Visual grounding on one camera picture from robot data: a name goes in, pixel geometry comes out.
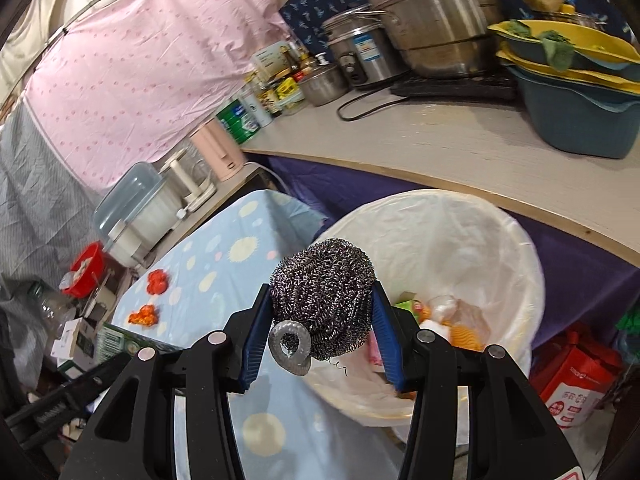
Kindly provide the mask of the orange foam net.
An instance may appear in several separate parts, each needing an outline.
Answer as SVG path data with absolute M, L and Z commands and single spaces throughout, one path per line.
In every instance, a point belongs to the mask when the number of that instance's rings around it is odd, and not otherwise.
M 480 340 L 480 335 L 474 328 L 461 324 L 450 324 L 448 328 L 449 342 L 454 347 L 476 352 L 484 350 L 485 345 Z

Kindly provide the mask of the steel wool scrubber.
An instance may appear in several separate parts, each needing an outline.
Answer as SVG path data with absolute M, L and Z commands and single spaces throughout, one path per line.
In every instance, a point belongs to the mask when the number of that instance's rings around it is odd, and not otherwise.
M 360 348 L 372 325 L 374 267 L 348 240 L 328 238 L 284 258 L 270 278 L 273 359 L 305 376 L 311 362 Z

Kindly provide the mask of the dark green milk carton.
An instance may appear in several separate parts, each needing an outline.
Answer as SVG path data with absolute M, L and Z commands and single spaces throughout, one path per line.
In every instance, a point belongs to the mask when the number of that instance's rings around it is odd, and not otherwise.
M 96 333 L 96 345 L 94 348 L 94 360 L 101 364 L 116 354 L 127 353 L 135 356 L 141 349 L 152 347 L 156 352 L 169 353 L 178 351 L 179 347 L 173 344 L 139 335 L 124 328 L 105 323 Z

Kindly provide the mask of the white paper towel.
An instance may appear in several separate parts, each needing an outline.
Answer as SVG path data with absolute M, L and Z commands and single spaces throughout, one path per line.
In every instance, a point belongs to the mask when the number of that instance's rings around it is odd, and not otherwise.
M 437 296 L 424 304 L 420 313 L 421 328 L 431 330 L 449 342 L 448 325 L 450 324 L 474 328 L 485 347 L 488 344 L 490 328 L 479 307 L 472 306 L 454 296 Z

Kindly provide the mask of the green NB carton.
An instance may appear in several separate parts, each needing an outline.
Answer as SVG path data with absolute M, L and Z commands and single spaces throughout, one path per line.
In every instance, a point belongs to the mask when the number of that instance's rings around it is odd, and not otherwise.
M 416 298 L 414 292 L 403 292 L 396 301 L 395 307 L 410 312 L 416 319 L 416 322 L 420 321 L 422 304 L 421 301 Z

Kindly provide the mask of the white green cardboard box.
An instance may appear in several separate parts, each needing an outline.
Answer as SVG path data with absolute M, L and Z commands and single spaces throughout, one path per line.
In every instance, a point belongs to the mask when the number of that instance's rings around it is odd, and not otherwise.
M 51 356 L 61 372 L 88 372 L 96 365 L 96 330 L 84 318 L 66 322 L 62 336 L 53 341 Z

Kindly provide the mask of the red white package bag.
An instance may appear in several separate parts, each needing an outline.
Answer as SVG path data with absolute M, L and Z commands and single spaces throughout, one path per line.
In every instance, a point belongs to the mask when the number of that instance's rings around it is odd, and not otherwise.
M 562 429 L 582 425 L 623 371 L 620 354 L 575 323 L 535 351 L 529 381 Z

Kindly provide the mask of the red plastic basin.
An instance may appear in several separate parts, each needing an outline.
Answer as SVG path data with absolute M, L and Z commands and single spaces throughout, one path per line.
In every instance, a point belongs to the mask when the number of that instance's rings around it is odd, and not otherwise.
M 104 271 L 103 245 L 93 242 L 85 247 L 63 275 L 58 289 L 67 296 L 84 299 L 102 282 Z

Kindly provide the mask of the blue spotted tablecloth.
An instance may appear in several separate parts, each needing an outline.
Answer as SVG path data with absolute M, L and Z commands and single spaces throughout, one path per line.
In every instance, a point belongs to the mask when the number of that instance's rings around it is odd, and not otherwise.
M 280 260 L 306 248 L 326 216 L 295 198 L 255 191 L 236 200 L 154 266 L 168 274 L 160 296 L 145 275 L 119 299 L 108 324 L 188 348 L 254 302 Z M 154 304 L 158 323 L 127 322 Z M 247 393 L 230 396 L 232 422 L 249 479 L 393 479 L 402 454 L 383 431 L 366 428 L 316 396 L 266 354 Z

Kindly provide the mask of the white blender cup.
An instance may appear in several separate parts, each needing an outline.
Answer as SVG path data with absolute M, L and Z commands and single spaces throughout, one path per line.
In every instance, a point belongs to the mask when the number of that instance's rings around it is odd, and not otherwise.
M 117 220 L 107 236 L 110 241 L 107 251 L 122 266 L 129 269 L 141 266 L 146 269 L 150 265 L 149 245 L 130 221 Z

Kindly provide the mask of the white dish rack with lid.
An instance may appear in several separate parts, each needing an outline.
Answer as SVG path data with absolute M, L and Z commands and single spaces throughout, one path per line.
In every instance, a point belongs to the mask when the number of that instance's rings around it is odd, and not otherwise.
M 108 231 L 117 220 L 130 221 L 151 251 L 174 228 L 181 208 L 182 198 L 169 179 L 148 162 L 136 162 L 96 207 L 93 227 L 108 253 Z

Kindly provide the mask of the pink electric kettle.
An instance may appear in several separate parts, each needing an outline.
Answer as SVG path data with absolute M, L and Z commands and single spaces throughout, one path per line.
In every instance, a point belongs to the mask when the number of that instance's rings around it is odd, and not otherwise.
M 191 142 L 219 181 L 231 179 L 246 163 L 239 144 L 216 119 L 199 125 L 192 133 Z

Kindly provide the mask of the teal plastic basin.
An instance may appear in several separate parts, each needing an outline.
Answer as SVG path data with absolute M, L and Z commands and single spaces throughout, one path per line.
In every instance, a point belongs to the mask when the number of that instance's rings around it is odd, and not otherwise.
M 544 142 L 575 155 L 623 159 L 639 134 L 639 97 L 509 65 Z

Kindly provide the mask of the green tin can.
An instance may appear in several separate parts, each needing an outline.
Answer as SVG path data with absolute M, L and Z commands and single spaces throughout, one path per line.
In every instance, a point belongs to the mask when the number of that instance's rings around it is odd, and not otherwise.
M 221 107 L 216 113 L 216 117 L 239 145 L 250 140 L 260 129 L 256 119 L 238 99 Z

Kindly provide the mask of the small steel pot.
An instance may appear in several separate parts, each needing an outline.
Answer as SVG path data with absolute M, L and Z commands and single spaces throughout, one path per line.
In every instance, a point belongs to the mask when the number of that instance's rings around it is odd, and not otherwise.
M 304 98 L 319 107 L 344 96 L 349 92 L 349 83 L 336 63 L 315 67 L 298 83 Z

